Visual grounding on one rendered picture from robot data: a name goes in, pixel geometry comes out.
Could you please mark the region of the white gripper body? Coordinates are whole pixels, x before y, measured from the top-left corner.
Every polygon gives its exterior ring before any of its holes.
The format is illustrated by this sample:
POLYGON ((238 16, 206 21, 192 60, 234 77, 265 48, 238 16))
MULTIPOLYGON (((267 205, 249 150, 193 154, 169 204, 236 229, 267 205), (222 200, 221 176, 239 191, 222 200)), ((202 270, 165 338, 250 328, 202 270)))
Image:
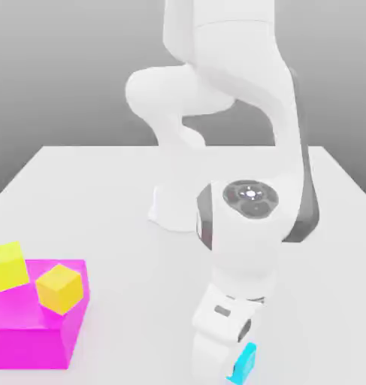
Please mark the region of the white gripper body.
POLYGON ((223 385, 239 353, 237 335, 197 331, 193 339, 192 375, 196 385, 223 385))

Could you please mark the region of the small cyan cube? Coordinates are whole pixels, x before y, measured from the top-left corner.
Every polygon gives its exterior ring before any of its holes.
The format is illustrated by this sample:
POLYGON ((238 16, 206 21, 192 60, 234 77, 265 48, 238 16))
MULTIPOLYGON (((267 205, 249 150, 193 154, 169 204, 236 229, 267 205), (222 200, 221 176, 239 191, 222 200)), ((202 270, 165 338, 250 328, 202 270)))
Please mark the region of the small cyan cube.
POLYGON ((231 376, 227 376, 226 379, 235 385, 244 385, 255 366, 255 359, 256 344, 250 342, 245 346, 243 352, 235 362, 231 376))

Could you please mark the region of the small golden yellow cube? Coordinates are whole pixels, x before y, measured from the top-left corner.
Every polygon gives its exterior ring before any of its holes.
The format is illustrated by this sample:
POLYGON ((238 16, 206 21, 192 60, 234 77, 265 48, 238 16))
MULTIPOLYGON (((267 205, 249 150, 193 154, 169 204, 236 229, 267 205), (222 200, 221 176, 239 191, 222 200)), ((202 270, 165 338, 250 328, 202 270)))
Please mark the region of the small golden yellow cube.
POLYGON ((83 299, 83 283, 80 272, 63 264, 57 264, 41 275, 35 286, 39 303, 58 314, 65 315, 83 299))

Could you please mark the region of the small lemon yellow cube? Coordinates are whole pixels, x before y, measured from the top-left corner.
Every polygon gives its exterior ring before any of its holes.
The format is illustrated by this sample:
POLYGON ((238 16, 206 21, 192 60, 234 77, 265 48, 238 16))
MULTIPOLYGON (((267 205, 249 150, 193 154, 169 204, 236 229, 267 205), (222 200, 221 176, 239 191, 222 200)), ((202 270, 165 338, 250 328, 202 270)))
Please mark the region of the small lemon yellow cube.
POLYGON ((18 241, 0 245, 0 292, 29 283, 29 274, 18 241))

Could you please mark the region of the large magenta box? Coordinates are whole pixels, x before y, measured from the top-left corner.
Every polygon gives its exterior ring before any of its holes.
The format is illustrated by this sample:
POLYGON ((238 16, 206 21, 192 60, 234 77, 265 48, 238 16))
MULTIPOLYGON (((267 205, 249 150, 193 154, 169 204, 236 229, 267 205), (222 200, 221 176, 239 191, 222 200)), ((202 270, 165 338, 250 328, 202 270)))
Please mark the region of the large magenta box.
POLYGON ((67 369, 89 304, 83 259, 28 259, 30 283, 0 292, 0 369, 67 369), (83 298, 58 315, 41 306, 35 280, 57 264, 80 273, 83 298))

